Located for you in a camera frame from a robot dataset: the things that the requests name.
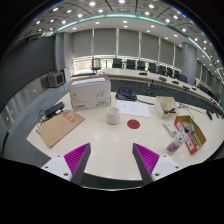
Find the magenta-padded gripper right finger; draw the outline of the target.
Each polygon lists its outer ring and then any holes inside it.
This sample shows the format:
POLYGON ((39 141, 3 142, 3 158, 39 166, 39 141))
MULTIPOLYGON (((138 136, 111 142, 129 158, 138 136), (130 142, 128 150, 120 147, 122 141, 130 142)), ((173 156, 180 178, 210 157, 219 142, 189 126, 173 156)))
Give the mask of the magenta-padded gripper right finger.
POLYGON ((133 144, 132 153, 144 185, 159 180, 181 169, 181 167, 167 154, 159 155, 137 143, 133 144))

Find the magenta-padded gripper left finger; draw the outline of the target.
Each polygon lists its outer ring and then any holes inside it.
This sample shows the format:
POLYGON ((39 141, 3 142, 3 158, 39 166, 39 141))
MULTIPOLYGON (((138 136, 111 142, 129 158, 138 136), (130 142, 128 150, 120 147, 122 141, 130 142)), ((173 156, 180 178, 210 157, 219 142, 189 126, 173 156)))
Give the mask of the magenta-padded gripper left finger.
POLYGON ((65 155, 59 155, 50 159, 42 166, 42 169, 79 185, 90 154, 91 145, 87 143, 65 155))

